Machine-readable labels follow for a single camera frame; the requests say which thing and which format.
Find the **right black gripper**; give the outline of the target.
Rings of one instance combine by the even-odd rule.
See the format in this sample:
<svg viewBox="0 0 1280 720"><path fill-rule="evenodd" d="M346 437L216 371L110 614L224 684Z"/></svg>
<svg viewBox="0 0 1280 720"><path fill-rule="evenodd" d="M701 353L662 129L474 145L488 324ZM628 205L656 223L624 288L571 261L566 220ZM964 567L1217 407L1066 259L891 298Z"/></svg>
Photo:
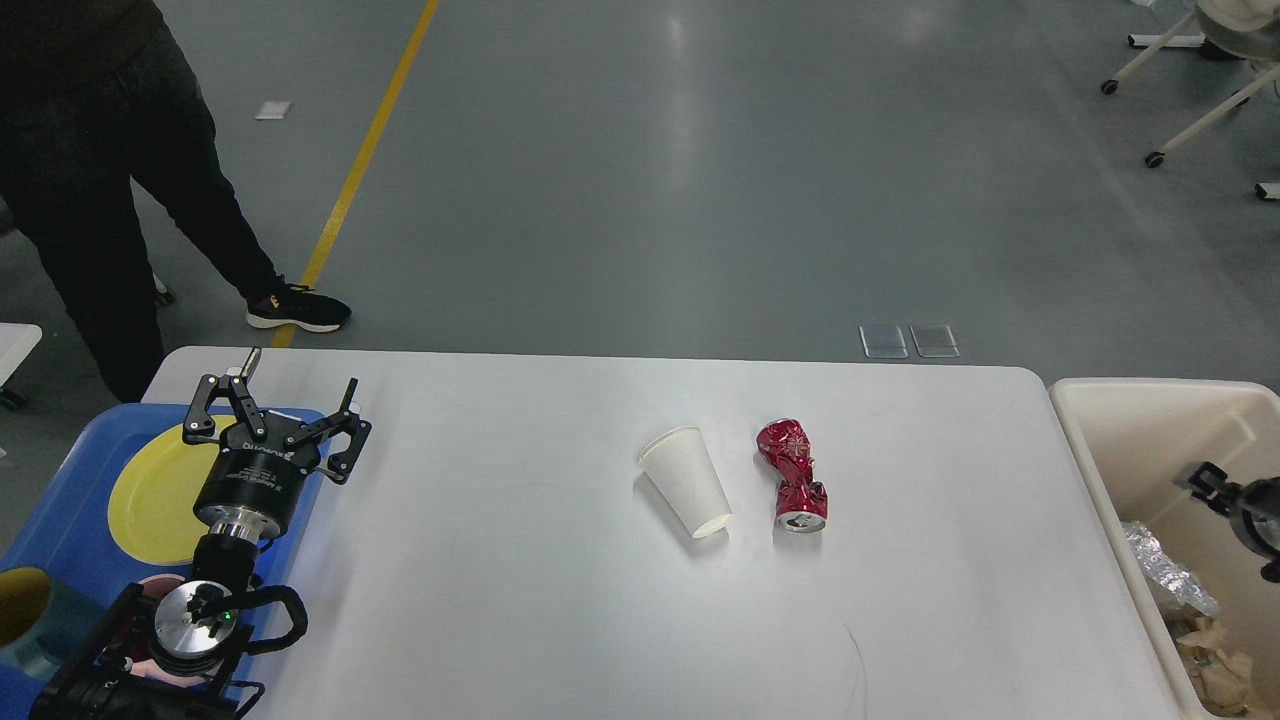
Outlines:
<svg viewBox="0 0 1280 720"><path fill-rule="evenodd" d="M1176 487L1190 492L1220 516L1228 518L1231 533L1252 553L1277 561L1279 557L1279 478L1263 478L1247 486L1229 480L1213 462L1199 462Z"/></svg>

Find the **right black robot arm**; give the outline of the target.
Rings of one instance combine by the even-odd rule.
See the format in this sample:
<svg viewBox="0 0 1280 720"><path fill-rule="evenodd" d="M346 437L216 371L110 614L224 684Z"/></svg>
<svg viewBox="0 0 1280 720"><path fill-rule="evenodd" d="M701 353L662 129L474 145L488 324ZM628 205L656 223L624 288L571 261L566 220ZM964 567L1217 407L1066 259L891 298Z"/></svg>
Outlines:
<svg viewBox="0 0 1280 720"><path fill-rule="evenodd" d="M1228 520L1231 533L1252 553L1266 559L1260 569L1265 582L1279 583L1279 479L1247 486L1229 480L1224 469L1201 462L1175 482L1206 507Z"/></svg>

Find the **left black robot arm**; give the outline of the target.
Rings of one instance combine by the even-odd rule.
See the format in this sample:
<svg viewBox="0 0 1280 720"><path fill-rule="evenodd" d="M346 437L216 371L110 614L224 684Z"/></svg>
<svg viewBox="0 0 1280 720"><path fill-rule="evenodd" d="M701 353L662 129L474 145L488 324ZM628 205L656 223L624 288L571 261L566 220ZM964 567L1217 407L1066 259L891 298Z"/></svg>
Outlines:
<svg viewBox="0 0 1280 720"><path fill-rule="evenodd" d="M159 597L127 584L29 707L32 719L242 719L259 682L241 661L292 647L308 629L296 589L257 565L285 537L312 477L343 486L371 434L351 379L338 409L306 421L260 407L250 379L261 352L204 375L179 424L182 443L211 448L189 501L200 532L186 579Z"/></svg>

